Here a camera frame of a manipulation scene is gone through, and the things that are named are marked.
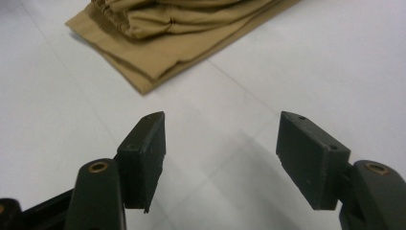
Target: white surface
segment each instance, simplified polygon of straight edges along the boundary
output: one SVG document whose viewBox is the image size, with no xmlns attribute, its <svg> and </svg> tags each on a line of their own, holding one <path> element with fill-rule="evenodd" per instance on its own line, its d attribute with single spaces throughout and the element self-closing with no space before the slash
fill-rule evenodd
<svg viewBox="0 0 406 230">
<path fill-rule="evenodd" d="M 349 147 L 351 163 L 406 178 L 404 1 L 303 1 L 144 97 L 64 26 L 86 4 L 0 0 L 0 196 L 24 210 L 161 110 L 164 172 L 128 229 L 340 229 L 280 165 L 282 110 Z"/>
</svg>

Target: fabric fold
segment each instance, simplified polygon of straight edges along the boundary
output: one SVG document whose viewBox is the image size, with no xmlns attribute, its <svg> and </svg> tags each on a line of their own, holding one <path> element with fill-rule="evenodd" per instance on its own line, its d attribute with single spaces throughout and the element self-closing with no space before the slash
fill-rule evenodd
<svg viewBox="0 0 406 230">
<path fill-rule="evenodd" d="M 92 44 L 135 88 L 146 94 L 175 74 L 249 33 L 298 0 L 237 3 L 231 6 L 241 4 L 244 9 L 235 12 L 242 11 L 245 14 L 226 25 L 200 32 L 163 33 L 147 39 L 134 39 L 123 35 L 95 2 L 89 4 L 66 25 Z M 248 11 L 247 6 L 252 7 L 251 11 Z M 159 18 L 158 13 L 148 17 L 153 16 Z M 182 13 L 179 12 L 176 16 L 180 17 Z"/>
</svg>

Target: screw hole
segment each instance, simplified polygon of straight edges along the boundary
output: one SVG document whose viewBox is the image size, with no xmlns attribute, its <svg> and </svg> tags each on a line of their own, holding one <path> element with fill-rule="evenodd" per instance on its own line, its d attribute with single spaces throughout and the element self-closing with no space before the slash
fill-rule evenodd
<svg viewBox="0 0 406 230">
<path fill-rule="evenodd" d="M 367 163 L 366 166 L 370 171 L 372 171 L 374 173 L 378 173 L 380 175 L 385 175 L 385 174 L 389 173 L 389 170 L 384 166 L 380 166 L 380 165 L 377 165 L 374 163 Z"/>
<path fill-rule="evenodd" d="M 105 162 L 96 162 L 89 166 L 89 172 L 91 173 L 100 173 L 102 171 L 105 171 L 107 169 L 108 165 Z"/>
</svg>

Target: folded fabric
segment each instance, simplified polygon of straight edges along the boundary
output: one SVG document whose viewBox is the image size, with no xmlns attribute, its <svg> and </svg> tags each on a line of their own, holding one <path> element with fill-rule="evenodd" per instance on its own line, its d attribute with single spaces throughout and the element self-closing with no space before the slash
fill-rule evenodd
<svg viewBox="0 0 406 230">
<path fill-rule="evenodd" d="M 170 2 L 162 4 L 149 4 L 149 1 L 132 1 L 127 8 L 113 10 L 108 0 L 92 0 L 124 35 L 131 38 L 144 39 L 162 34 L 186 34 L 211 30 L 227 26 L 241 18 L 260 11 L 263 7 L 274 4 L 276 0 L 256 1 L 157 1 Z M 200 5 L 192 8 L 192 4 L 205 3 L 208 8 L 202 9 Z"/>
<path fill-rule="evenodd" d="M 186 4 L 197 2 L 197 0 L 167 1 Z M 123 30 L 117 30 L 119 24 L 114 23 L 111 15 L 106 15 L 102 10 L 106 6 L 106 0 L 94 0 L 66 24 L 92 44 L 142 94 L 145 94 L 168 78 L 249 33 L 260 23 L 297 1 L 249 0 L 239 3 L 234 1 L 233 4 L 232 0 L 225 0 L 223 3 L 230 4 L 226 8 L 229 14 L 226 13 L 226 9 L 219 8 L 215 8 L 215 11 L 201 7 L 196 10 L 182 8 L 180 5 L 146 3 L 145 7 L 138 11 L 128 11 L 130 13 L 125 18 L 133 20 L 132 13 L 137 14 L 137 18 L 142 18 L 142 23 L 136 23 L 135 26 L 143 27 L 145 31 L 154 31 L 154 38 L 148 39 L 134 39 L 126 33 L 123 34 Z M 166 14 L 160 14 L 162 11 L 172 11 L 170 18 L 176 18 L 177 23 L 182 22 L 179 23 L 181 25 L 173 26 L 171 21 L 165 21 L 163 18 Z M 183 18 L 182 15 L 187 15 L 189 19 Z M 147 23 L 151 18 L 157 18 L 160 21 L 159 23 L 154 21 L 155 24 L 151 26 Z M 198 20 L 193 24 L 191 18 Z M 170 30 L 163 26 L 168 24 Z"/>
<path fill-rule="evenodd" d="M 232 5 L 241 0 L 105 0 L 113 12 L 135 10 L 148 4 L 167 4 L 190 9 L 219 8 Z"/>
</svg>

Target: tan pants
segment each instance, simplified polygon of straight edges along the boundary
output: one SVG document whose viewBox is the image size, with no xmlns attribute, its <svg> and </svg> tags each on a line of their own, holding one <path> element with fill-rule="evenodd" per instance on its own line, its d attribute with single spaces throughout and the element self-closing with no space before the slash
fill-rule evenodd
<svg viewBox="0 0 406 230">
<path fill-rule="evenodd" d="M 145 94 L 298 0 L 92 1 L 66 24 Z M 117 14 L 107 2 L 130 10 Z M 223 5 L 207 8 L 211 2 Z"/>
</svg>

